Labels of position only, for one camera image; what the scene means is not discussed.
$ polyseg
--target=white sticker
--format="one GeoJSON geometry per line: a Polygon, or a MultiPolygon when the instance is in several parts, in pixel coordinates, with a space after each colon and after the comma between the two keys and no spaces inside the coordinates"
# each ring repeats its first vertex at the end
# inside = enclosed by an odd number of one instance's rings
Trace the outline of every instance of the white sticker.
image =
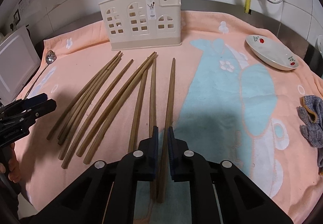
{"type": "Polygon", "coordinates": [[[34,0],[20,0],[19,1],[19,11],[21,14],[24,13],[24,10],[29,7],[29,5],[33,2],[34,0]]]}
{"type": "Polygon", "coordinates": [[[155,0],[146,0],[148,20],[156,20],[155,0]]]}

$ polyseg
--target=white oval plate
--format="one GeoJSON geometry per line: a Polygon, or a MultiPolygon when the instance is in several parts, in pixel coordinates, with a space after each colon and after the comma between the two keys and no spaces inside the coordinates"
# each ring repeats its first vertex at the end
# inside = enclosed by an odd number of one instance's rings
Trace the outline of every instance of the white oval plate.
{"type": "Polygon", "coordinates": [[[283,44],[261,35],[249,35],[245,40],[256,56],[268,65],[283,71],[298,68],[296,55],[283,44]]]}

